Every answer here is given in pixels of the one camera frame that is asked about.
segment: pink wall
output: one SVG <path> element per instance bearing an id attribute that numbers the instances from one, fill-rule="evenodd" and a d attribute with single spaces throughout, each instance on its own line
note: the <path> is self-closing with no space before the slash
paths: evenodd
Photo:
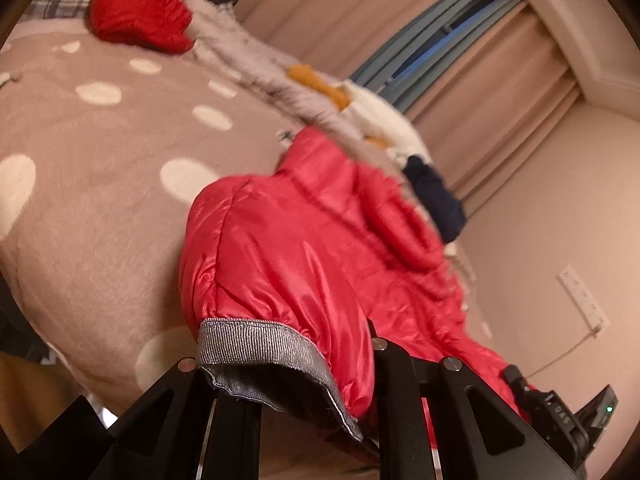
<path id="1" fill-rule="evenodd" d="M 599 479 L 640 418 L 640 123 L 584 102 L 477 212 L 462 244 L 492 346 L 532 373 L 589 329 L 557 275 L 572 264 L 611 326 L 534 378 L 577 410 L 607 383 L 620 404 L 588 461 Z"/>

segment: red puffer jacket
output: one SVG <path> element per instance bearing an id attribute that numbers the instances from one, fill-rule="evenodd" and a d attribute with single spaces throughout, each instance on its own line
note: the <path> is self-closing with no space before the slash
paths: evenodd
<path id="1" fill-rule="evenodd" d="M 194 41 L 184 31 L 191 11 L 180 0 L 92 0 L 89 20 L 95 35 L 111 43 L 183 54 Z"/>
<path id="2" fill-rule="evenodd" d="M 309 375 L 291 359 L 316 348 L 338 404 L 362 417 L 374 386 L 368 318 L 412 356 L 459 357 L 514 407 L 499 376 L 505 361 L 465 333 L 462 291 L 439 236 L 392 178 L 350 160 L 315 129 L 297 135 L 275 175 L 223 178 L 200 193 L 180 290 L 188 325 L 200 329 L 201 362 L 232 393 L 271 404 L 255 384 L 238 391 L 238 375 L 216 378 L 220 365 L 276 361 Z M 243 328 L 229 332 L 236 323 Z M 296 346 L 291 333 L 312 345 Z M 274 338 L 284 349 L 271 348 Z"/>

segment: power strip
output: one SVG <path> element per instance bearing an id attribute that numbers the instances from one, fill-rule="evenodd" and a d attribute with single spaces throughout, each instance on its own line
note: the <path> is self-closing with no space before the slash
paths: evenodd
<path id="1" fill-rule="evenodd" d="M 609 318 L 571 265 L 566 266 L 558 278 L 597 338 L 611 324 Z"/>

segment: wall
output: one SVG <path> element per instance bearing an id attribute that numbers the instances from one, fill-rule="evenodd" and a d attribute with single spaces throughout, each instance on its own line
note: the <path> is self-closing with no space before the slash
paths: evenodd
<path id="1" fill-rule="evenodd" d="M 588 102 L 640 120 L 640 51 L 607 0 L 527 0 Z"/>
<path id="2" fill-rule="evenodd" d="M 462 237 L 492 346 L 532 373 L 589 329 L 560 285 L 568 263 L 611 326 L 538 374 L 572 410 L 607 383 L 620 400 L 588 461 L 599 479 L 640 418 L 640 123 L 578 102 Z"/>

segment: navy blue cloth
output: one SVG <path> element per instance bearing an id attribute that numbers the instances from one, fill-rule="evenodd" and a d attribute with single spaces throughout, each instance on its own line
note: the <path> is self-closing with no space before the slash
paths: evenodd
<path id="1" fill-rule="evenodd" d="M 466 224 L 465 211 L 462 202 L 445 187 L 440 174 L 416 155 L 407 159 L 402 172 L 431 215 L 442 241 L 448 244 L 458 238 Z"/>

